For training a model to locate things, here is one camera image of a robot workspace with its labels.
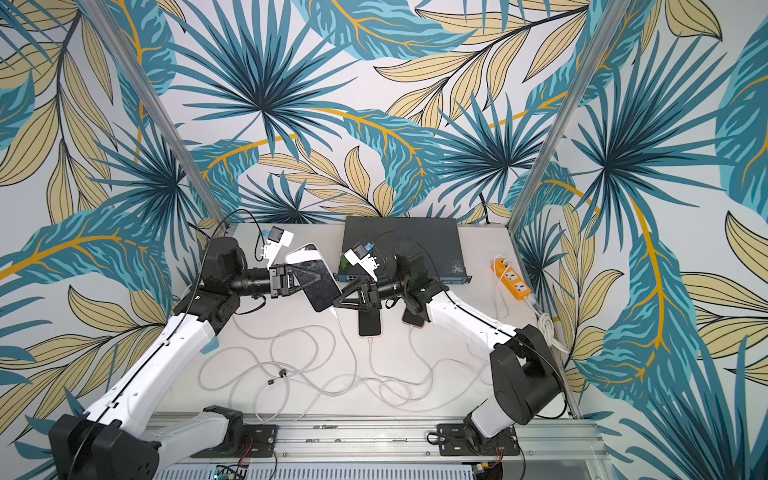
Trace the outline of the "phone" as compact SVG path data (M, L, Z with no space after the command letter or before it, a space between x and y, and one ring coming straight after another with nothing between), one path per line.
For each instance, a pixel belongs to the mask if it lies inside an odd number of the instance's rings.
M293 268L294 277L315 312L323 312L334 305L341 289L314 243L289 252L285 262Z
M381 335L381 316L378 309L358 312L358 333L360 337L377 337Z
M429 317L424 309L406 308L402 315L402 321L413 327L422 328L429 322Z

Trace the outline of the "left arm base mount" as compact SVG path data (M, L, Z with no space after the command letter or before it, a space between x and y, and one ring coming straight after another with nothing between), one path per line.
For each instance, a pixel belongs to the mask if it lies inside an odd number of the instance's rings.
M196 452L193 458L269 458L274 454L277 425L246 423L241 411L222 406L206 407L202 414L221 417L226 429L219 442Z

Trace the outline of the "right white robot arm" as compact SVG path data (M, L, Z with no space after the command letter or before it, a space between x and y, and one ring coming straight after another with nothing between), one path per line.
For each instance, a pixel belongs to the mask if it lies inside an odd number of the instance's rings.
M372 244L357 244L341 255L343 266L366 272L342 290L339 308L379 309L383 300L402 300L405 312L442 327L488 353L492 394L464 419L465 435L487 443L502 431L526 425L563 392L563 380L543 333L535 325L515 328L454 294L429 274L421 256L396 255L388 274Z

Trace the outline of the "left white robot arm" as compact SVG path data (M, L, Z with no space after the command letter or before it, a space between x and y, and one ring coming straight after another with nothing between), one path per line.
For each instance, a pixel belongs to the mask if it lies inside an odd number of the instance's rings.
M143 435L160 400L189 362L210 344L241 298L288 297L301 292L322 312L341 290L317 247L307 244L283 264L248 267L236 239L212 239L200 278L158 338L120 380L79 416L64 415L48 437L61 479L150 479L201 452L236 456L247 449L243 415L211 406L190 420Z

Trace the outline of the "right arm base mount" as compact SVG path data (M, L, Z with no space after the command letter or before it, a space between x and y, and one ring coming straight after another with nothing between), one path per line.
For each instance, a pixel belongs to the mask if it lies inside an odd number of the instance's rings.
M485 437L468 422L441 423L427 432L426 440L429 445L437 447L443 457L506 458L521 452L513 427L503 429L493 437Z

